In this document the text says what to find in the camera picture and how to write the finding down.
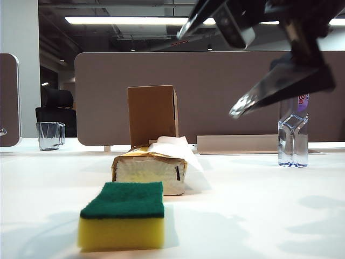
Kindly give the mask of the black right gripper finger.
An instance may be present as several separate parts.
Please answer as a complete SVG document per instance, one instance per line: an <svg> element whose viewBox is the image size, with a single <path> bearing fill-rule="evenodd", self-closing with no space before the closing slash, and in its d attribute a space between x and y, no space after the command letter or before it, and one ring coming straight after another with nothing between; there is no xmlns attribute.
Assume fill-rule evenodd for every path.
<svg viewBox="0 0 345 259"><path fill-rule="evenodd" d="M317 37L301 23L281 23L280 27L291 44L290 53L275 60L274 68L239 98L229 111L233 118L292 97L335 88Z"/></svg>
<svg viewBox="0 0 345 259"><path fill-rule="evenodd" d="M198 1L187 22L177 33L178 39L189 37L208 18L213 18L217 25L228 26L228 1Z"/></svg>

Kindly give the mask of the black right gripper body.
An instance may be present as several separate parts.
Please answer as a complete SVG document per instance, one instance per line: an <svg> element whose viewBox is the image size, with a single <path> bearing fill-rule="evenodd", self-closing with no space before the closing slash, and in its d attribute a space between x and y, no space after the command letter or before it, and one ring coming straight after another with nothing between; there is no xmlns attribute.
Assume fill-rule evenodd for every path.
<svg viewBox="0 0 345 259"><path fill-rule="evenodd" d="M328 23L344 8L344 1L229 1L229 37L253 38L260 22L298 22L311 27L314 37L327 35Z"/></svg>

